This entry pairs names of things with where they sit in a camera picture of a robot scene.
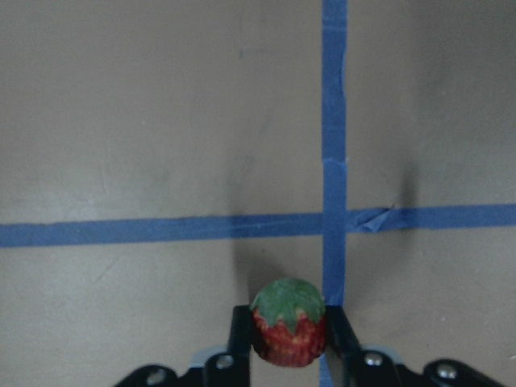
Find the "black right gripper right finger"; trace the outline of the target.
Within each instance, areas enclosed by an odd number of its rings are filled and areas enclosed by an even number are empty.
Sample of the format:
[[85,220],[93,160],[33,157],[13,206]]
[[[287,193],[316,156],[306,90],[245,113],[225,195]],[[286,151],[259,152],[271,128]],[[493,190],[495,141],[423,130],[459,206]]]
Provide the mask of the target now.
[[357,386],[356,358],[362,349],[341,306],[326,306],[325,359],[332,386]]

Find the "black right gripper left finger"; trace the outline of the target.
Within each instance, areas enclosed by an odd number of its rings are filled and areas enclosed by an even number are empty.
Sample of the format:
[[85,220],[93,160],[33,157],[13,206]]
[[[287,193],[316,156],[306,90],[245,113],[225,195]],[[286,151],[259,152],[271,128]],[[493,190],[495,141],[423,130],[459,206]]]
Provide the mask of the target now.
[[227,352],[234,360],[234,364],[230,368],[229,386],[244,387],[250,385],[251,349],[252,312],[248,305],[235,306],[227,341]]

